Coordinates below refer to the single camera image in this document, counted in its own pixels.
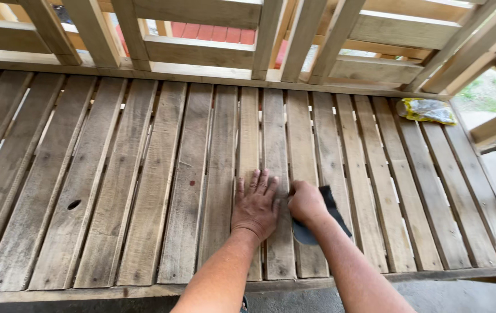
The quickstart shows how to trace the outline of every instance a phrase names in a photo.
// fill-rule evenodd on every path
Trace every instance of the pallet wood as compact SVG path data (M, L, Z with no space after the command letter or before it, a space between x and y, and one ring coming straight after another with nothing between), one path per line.
M68 101L86 106L95 80L79 76L74 80L75 89L67 93ZM70 287L125 88L125 80L113 80L100 86L103 92L84 125L31 276L30 290Z
M358 130L353 119L352 100L348 95L337 94L335 96L337 117L342 128L341 139L347 165L347 181L350 186L349 194L356 242L370 264L380 273L387 273L389 269L383 252L383 238L372 203Z
M188 283L195 272L212 90L208 84L190 87L158 283Z
M374 186L379 222L383 231L390 271L416 271L416 264L405 234L405 226L397 198L391 186L391 174L383 153L374 122L372 106L367 96L355 96L357 121L360 126L364 155Z
M75 89L70 79L0 242L0 291L24 290L31 276L88 107L69 97Z
M39 74L0 150L0 237L64 76Z
M283 92L264 89L262 103L262 131L265 168L279 177L275 197L280 199L277 229L266 241L265 278L267 280L294 279L296 277L293 246L293 225L286 206L289 191L289 174L286 155L285 117Z
M159 263L186 83L163 82L117 284L152 285Z
M227 241L231 232L237 106L238 88L217 86L198 247L198 270Z
M419 271L441 271L443 266L388 101L383 97L373 97L372 104L407 224L416 267Z
M286 95L286 119L290 179L318 185L318 172L312 142L312 126L308 110L308 94L289 90ZM300 278L327 277L329 269L325 255L318 245L303 245L295 241L296 272Z

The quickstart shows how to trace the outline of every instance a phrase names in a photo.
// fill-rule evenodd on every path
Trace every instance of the plastic bag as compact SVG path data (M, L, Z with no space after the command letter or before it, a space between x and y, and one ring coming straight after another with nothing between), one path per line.
M457 125L451 106L439 100L404 98L397 103L397 114L414 121L435 121L446 125Z

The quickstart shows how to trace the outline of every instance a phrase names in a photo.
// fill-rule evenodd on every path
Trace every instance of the wood grain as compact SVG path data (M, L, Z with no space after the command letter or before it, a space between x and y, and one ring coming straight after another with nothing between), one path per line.
M196 269L198 230L213 86L190 86L158 283L188 283Z
M92 92L93 78L90 79L75 92ZM125 89L126 80L122 79L104 79L99 86L54 208L30 290L71 287ZM79 100L88 101L87 97ZM77 206L69 210L72 203Z
M126 245L117 280L120 286L148 286L152 285L155 279L186 88L185 82L163 82L130 227L126 235Z
M64 75L38 74L0 150L0 237Z

